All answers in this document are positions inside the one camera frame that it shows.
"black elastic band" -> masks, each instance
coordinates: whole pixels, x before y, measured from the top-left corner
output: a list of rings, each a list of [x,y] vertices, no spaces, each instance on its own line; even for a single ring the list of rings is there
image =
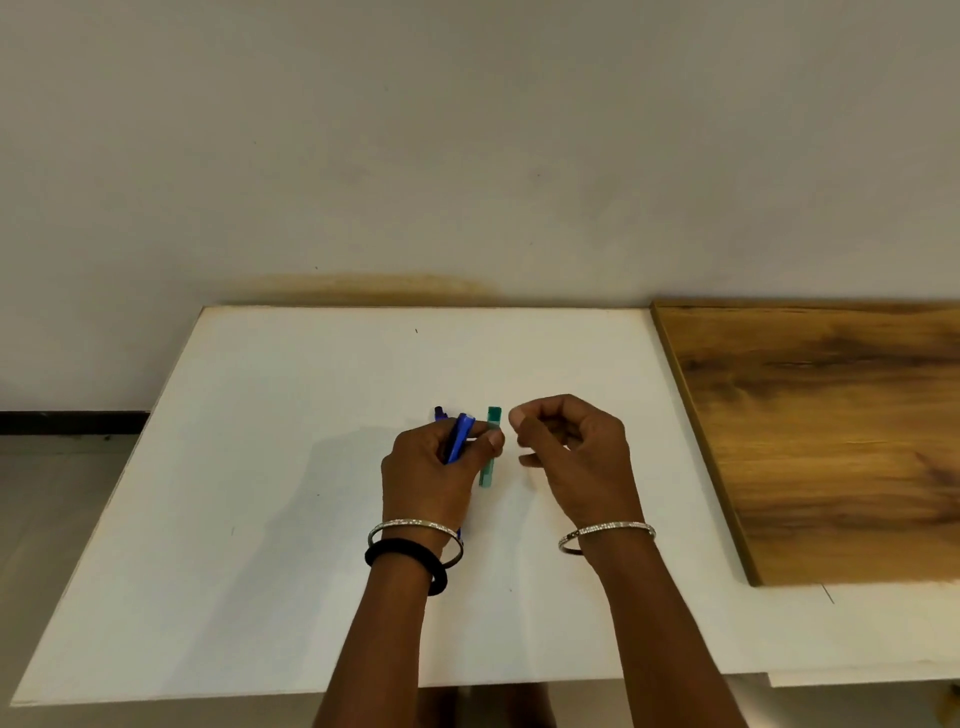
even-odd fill
[[[444,565],[440,563],[440,559],[434,552],[423,544],[418,544],[410,539],[380,539],[367,549],[367,553],[363,557],[367,566],[373,566],[377,556],[382,556],[385,553],[402,553],[404,556],[419,561],[430,572],[433,581],[430,582],[430,591],[426,593],[427,596],[436,596],[446,589],[446,569],[444,569]]]

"black baseboard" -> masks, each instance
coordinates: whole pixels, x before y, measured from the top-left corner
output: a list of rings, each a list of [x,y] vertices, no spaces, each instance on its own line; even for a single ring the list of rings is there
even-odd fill
[[[0,435],[138,435],[149,412],[0,412]]]

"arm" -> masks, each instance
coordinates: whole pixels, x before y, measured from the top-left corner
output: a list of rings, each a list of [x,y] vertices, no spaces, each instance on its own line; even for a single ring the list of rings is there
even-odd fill
[[[544,468],[577,528],[643,521],[623,424],[570,395],[534,400],[510,413],[520,461]],[[610,603],[634,725],[746,728],[697,623],[653,539],[617,529],[580,543]]]
[[[477,423],[476,441],[457,462],[443,465],[437,452],[453,425],[443,420],[396,438],[381,466],[384,521],[421,519],[454,530],[463,524],[473,479],[503,451],[503,433]],[[415,526],[387,529],[383,538],[417,541],[438,556],[447,541],[440,531]],[[373,562],[315,728],[414,724],[429,587],[430,574],[412,558],[387,553]]]

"white board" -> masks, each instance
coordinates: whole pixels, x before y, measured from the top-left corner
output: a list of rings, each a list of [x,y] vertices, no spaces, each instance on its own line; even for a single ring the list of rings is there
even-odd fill
[[[667,566],[725,673],[960,661],[960,589],[755,589],[644,310],[209,308],[15,704],[325,689],[379,520],[379,462],[435,404],[572,391],[624,421]],[[516,440],[430,599],[423,685],[621,674],[599,584]]]

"left hand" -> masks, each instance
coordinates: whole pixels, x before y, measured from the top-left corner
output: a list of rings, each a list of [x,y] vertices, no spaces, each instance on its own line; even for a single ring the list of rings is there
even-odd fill
[[[393,451],[383,458],[383,520],[420,519],[457,530],[463,525],[470,503],[470,487],[484,465],[503,452],[504,436],[499,429],[477,422],[470,431],[475,437],[455,463],[444,465],[438,452],[456,418],[408,429],[394,440]],[[404,538],[423,544],[440,556],[449,541],[442,531],[421,526],[395,526],[383,538]]]

